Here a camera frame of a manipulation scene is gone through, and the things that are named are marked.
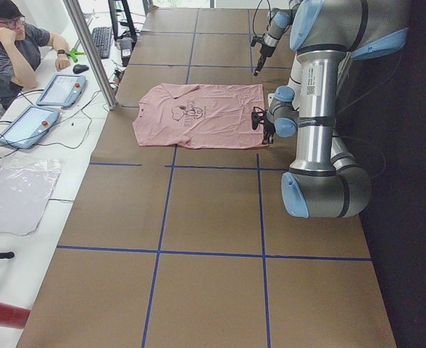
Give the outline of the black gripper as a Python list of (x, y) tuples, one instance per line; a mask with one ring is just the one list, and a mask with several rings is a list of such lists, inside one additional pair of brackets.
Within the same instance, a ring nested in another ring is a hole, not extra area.
[(253, 75), (257, 76), (264, 66), (264, 63), (266, 62), (267, 58), (270, 58), (275, 51), (274, 46), (268, 46), (266, 44), (262, 44), (262, 47), (260, 49), (260, 59), (258, 60), (256, 67), (254, 68)]
[(275, 126), (274, 123), (270, 122), (267, 116), (262, 118), (262, 125), (264, 131), (263, 144), (273, 144), (274, 143), (274, 134), (275, 134)]

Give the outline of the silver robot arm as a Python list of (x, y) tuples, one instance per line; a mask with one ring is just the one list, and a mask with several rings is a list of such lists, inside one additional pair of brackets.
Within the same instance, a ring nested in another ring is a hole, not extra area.
[(295, 54), (288, 85), (277, 88), (265, 114), (267, 135), (295, 136), (296, 158), (281, 178), (287, 212), (300, 218), (347, 218), (371, 196), (371, 180), (335, 130), (338, 68), (402, 49), (410, 1), (292, 1), (271, 12), (260, 38), (262, 58), (284, 32)]
[(280, 42), (283, 35), (291, 28), (295, 20), (297, 10), (302, 1), (290, 1), (289, 9), (278, 9), (269, 7), (267, 30), (261, 36), (254, 33), (251, 47), (256, 44), (261, 45), (260, 57), (254, 69), (254, 76), (257, 76), (264, 67), (267, 58), (270, 58)]

